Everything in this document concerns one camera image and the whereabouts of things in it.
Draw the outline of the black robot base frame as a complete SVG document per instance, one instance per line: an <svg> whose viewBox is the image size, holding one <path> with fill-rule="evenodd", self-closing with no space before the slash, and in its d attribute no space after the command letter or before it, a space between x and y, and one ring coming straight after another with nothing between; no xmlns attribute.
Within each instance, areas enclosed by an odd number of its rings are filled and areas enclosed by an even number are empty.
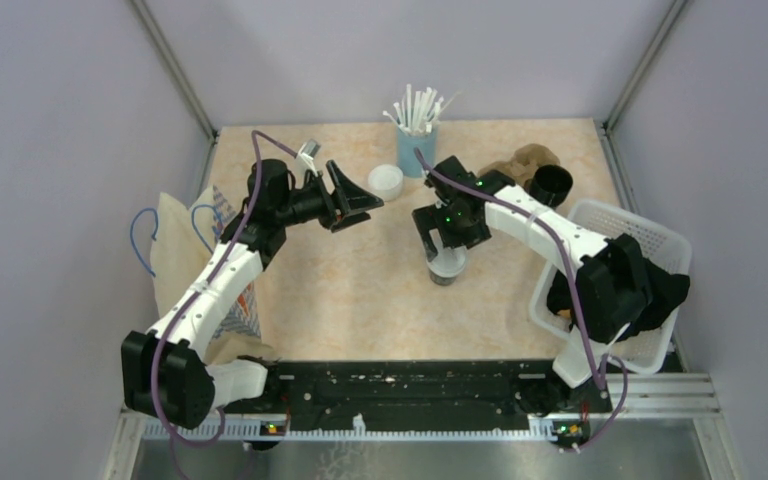
<svg viewBox="0 0 768 480"><path fill-rule="evenodd" d="M591 380L567 386L549 360L280 361L264 393L231 414L286 414L294 432L525 430L530 418L601 414L608 396Z"/></svg>

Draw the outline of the patterned paper takeout bag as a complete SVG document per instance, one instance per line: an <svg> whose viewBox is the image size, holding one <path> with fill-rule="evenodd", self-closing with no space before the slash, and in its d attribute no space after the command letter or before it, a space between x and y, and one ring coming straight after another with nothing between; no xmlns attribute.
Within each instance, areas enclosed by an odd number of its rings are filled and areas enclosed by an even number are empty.
<svg viewBox="0 0 768 480"><path fill-rule="evenodd" d="M215 185L207 187L189 207L167 193L159 195L156 233L147 265L154 273L153 288L158 313L166 314L184 297L187 287L207 266L217 239L239 213ZM276 350L263 342L257 312L255 285L236 292L224 318L208 334L207 365L223 365L250 356L264 362L279 359Z"/></svg>

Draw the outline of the single white cup lid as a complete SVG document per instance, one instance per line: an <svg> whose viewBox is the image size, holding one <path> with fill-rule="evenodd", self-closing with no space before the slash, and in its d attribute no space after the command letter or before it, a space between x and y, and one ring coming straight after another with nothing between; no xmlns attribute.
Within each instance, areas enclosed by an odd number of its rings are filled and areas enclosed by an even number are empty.
<svg viewBox="0 0 768 480"><path fill-rule="evenodd" d="M459 268L463 268L465 270L467 265L467 252L462 254L460 252L455 252L448 247L441 248L437 258L431 262L426 261L426 265L427 267L429 265L434 265L437 268L447 270L454 270Z"/></svg>

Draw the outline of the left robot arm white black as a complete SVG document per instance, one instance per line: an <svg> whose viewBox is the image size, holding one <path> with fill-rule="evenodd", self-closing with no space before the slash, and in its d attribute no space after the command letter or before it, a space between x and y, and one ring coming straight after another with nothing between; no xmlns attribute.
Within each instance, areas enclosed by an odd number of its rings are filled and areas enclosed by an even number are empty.
<svg viewBox="0 0 768 480"><path fill-rule="evenodd" d="M307 171L296 185L287 164L256 162L243 212L226 227L211 258L182 298L147 332L133 331L121 346L128 408L166 426L198 427L208 415L243 400L257 413L279 404L280 386L265 363L243 354L212 364L208 346L238 297L275 258L291 226L318 222L338 232L366 221L380 197L350 180L329 160L325 174Z"/></svg>

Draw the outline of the single dark coffee cup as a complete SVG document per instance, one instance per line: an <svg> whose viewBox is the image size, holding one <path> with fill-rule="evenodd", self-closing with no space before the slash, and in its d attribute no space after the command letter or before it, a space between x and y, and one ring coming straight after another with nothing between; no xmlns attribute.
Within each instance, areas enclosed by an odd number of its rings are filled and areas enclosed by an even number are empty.
<svg viewBox="0 0 768 480"><path fill-rule="evenodd" d="M430 280L438 286L449 286L456 282L458 277L463 273L464 269L447 270L437 268L434 265L428 266L428 274Z"/></svg>

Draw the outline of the stack of white lids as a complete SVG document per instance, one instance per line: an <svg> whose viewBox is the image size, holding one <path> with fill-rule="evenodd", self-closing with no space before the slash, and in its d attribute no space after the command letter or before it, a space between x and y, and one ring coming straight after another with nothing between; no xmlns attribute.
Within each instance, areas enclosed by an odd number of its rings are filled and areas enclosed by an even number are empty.
<svg viewBox="0 0 768 480"><path fill-rule="evenodd" d="M404 188L404 174L395 165L381 164L367 176L369 191L384 202L391 202L401 196Z"/></svg>

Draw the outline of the stack of black cups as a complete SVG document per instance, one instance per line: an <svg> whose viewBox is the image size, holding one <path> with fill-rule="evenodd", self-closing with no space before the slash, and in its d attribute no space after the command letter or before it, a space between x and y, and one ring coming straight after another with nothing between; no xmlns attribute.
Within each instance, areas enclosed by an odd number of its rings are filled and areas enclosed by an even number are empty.
<svg viewBox="0 0 768 480"><path fill-rule="evenodd" d="M567 198L574 184L571 173L559 165L539 167L526 191L539 203L556 209Z"/></svg>

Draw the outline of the brown pulp cup carrier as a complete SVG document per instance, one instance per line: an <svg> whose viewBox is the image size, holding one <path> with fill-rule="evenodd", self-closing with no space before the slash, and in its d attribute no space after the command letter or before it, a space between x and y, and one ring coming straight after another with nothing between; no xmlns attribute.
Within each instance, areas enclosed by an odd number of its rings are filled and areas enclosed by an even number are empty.
<svg viewBox="0 0 768 480"><path fill-rule="evenodd" d="M508 160L495 161L477 174L476 185L489 192L496 187L527 187L537 171L546 166L560 167L559 157L548 147L531 143L518 148Z"/></svg>

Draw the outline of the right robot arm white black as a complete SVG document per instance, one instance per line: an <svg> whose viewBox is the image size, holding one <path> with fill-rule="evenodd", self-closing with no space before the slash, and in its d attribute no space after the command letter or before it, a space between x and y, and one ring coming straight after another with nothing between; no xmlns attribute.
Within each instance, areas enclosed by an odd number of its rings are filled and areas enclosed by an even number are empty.
<svg viewBox="0 0 768 480"><path fill-rule="evenodd" d="M654 301L647 261L636 240L585 229L539 202L498 172L477 177L456 157L436 166L424 163L425 183L436 204L412 214L429 269L437 276L460 275L468 249L504 233L554 266L570 295L576 339L571 354L553 364L558 375L546 385L549 404L572 412L587 397L585 381L605 386L611 343Z"/></svg>

